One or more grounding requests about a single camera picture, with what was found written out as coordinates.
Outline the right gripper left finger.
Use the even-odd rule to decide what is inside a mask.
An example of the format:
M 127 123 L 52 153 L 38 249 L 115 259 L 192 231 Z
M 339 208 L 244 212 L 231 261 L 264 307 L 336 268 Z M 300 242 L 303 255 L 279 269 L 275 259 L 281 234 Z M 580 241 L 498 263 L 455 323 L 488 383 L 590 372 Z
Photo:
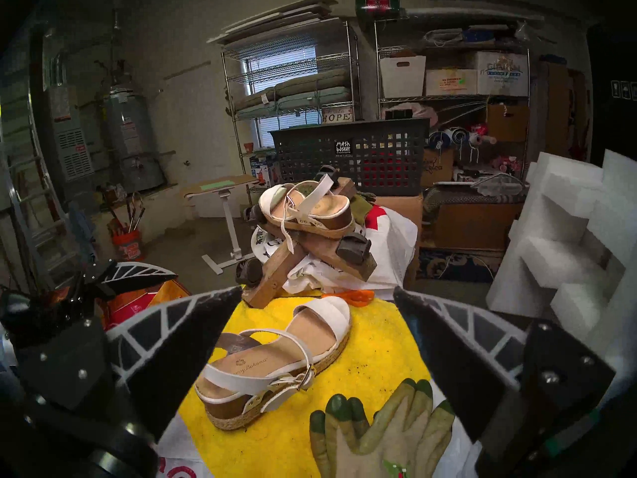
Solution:
M 86 442 L 155 442 L 212 355 L 242 289 L 162 303 L 109 331 L 97 317 L 19 350 L 24 419 Z

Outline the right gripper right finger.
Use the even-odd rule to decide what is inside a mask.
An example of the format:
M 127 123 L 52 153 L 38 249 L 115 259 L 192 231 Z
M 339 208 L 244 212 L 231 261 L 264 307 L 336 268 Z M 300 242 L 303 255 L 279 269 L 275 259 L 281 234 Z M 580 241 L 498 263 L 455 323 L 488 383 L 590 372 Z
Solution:
M 472 443 L 478 477 L 539 477 L 589 431 L 615 370 L 555 322 L 396 287 L 394 304 Z

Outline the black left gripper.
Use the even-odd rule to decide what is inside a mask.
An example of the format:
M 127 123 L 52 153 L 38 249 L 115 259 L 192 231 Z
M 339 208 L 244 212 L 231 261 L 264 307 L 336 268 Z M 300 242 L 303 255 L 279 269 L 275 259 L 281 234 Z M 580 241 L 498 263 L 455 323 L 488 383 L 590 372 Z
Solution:
M 97 282 L 76 276 L 70 286 L 28 295 L 1 286 L 1 326 L 9 339 L 50 339 L 72 324 L 95 316 L 96 298 L 161 286 L 176 273 L 142 262 L 109 262 Z

